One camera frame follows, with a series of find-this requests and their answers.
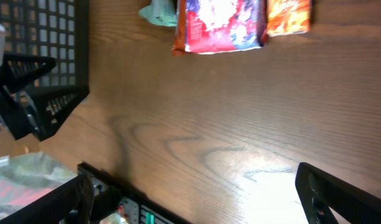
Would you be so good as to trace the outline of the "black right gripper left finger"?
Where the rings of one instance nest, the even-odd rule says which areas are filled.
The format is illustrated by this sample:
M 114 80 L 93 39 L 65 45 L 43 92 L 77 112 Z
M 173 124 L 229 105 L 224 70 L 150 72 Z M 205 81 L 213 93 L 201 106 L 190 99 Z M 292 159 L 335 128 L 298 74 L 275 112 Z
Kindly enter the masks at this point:
M 93 184 L 81 174 L 28 206 L 0 220 L 0 224 L 89 223 L 94 201 Z

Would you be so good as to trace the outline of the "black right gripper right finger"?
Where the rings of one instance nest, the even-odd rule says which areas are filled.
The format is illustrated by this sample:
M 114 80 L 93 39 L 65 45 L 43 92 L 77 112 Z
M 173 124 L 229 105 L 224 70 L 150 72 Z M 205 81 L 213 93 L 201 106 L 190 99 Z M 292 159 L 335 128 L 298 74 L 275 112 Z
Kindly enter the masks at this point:
M 296 191 L 309 223 L 335 223 L 335 211 L 349 223 L 381 223 L 381 198 L 302 162 Z

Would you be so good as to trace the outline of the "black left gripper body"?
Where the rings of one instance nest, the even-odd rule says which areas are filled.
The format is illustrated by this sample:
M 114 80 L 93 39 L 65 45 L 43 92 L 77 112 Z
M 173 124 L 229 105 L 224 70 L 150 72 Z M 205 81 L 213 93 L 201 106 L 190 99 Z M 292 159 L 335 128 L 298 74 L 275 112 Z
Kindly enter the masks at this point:
M 33 69 L 23 77 L 15 78 L 9 74 L 10 71 L 10 68 L 0 67 L 0 130 L 2 127 L 7 128 L 15 140 L 28 134 L 41 140 L 39 127 L 32 113 L 11 96 L 11 92 L 21 91 L 30 82 L 41 77 L 41 72 Z

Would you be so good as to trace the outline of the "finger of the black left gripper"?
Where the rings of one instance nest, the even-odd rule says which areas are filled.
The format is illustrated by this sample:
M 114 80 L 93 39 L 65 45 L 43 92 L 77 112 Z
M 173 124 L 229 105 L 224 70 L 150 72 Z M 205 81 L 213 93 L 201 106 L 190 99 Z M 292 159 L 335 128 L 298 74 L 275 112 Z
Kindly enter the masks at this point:
M 89 93 L 88 86 L 50 86 L 25 91 L 25 114 L 34 136 L 39 141 L 54 136 Z
M 4 54 L 1 66 L 2 85 L 11 93 L 16 93 L 51 72 L 56 64 L 53 57 Z

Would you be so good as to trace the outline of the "teal green snack packet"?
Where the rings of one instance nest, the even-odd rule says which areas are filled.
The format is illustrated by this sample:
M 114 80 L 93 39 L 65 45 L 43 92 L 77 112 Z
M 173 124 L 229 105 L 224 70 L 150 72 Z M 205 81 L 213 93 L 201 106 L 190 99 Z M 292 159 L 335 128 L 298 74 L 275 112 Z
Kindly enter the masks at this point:
M 139 10 L 139 15 L 156 26 L 177 26 L 177 2 L 175 0 L 151 0 Z

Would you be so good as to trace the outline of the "pink purple snack bag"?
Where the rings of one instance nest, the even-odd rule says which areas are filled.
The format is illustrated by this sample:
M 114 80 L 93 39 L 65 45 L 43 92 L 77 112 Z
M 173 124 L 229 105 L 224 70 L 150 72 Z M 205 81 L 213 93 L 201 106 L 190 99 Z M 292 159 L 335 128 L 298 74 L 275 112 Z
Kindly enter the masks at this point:
M 217 54 L 259 49 L 267 40 L 265 0 L 186 1 L 185 52 Z

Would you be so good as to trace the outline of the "orange tissue pack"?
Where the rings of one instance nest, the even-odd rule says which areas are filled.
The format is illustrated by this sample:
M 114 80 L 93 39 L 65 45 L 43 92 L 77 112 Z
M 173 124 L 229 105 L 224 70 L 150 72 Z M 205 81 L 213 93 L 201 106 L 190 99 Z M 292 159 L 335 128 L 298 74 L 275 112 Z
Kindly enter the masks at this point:
M 303 34 L 310 30 L 311 0 L 268 0 L 267 34 Z

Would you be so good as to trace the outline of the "red brown snack packet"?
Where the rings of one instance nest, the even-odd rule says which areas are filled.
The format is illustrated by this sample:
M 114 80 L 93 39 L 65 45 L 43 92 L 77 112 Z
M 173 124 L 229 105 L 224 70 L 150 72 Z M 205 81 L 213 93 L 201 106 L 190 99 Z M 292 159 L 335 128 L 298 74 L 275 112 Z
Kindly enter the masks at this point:
M 177 1 L 177 28 L 175 31 L 175 40 L 172 47 L 173 55 L 185 53 L 186 43 L 186 0 Z

